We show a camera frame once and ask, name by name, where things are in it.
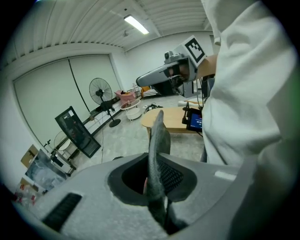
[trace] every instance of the plastic bag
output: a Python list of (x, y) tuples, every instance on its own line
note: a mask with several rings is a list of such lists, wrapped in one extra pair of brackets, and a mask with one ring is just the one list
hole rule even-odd
[(16, 202), (20, 203), (25, 208), (29, 209), (33, 206), (37, 200), (38, 192), (35, 191), (30, 185), (24, 185), (19, 183), (15, 196), (17, 197)]

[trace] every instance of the fan grille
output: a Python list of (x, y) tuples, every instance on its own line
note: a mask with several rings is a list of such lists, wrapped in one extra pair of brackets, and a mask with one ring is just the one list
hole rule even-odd
[(97, 96), (96, 92), (101, 90), (103, 92), (103, 101), (109, 101), (113, 97), (113, 92), (107, 81), (102, 78), (95, 78), (90, 82), (90, 96), (95, 103), (101, 104), (101, 97)]

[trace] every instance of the wooden table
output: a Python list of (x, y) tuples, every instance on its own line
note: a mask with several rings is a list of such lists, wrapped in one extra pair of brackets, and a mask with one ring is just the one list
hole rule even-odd
[(160, 110), (164, 111), (164, 124), (169, 133), (196, 133), (194, 131), (187, 130), (187, 126), (182, 124), (182, 118), (184, 115), (183, 107), (166, 107), (150, 110), (142, 117), (141, 124), (147, 128), (148, 136), (150, 136), (150, 129), (153, 126)]

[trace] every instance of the standing fan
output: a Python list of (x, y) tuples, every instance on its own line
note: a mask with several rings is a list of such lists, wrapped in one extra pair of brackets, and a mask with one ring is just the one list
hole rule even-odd
[(107, 114), (111, 117), (112, 122), (109, 126), (117, 126), (121, 120), (113, 119), (110, 114), (110, 109), (113, 109), (111, 99), (113, 97), (113, 92), (107, 81), (102, 78), (95, 78), (90, 82), (90, 96), (95, 101), (95, 103), (101, 105), (102, 111), (107, 111)]

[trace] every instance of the paper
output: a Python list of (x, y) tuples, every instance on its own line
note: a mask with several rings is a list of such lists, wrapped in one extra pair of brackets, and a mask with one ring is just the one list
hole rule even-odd
[(74, 116), (74, 113), (72, 111), (68, 112), (70, 114), (70, 117)]

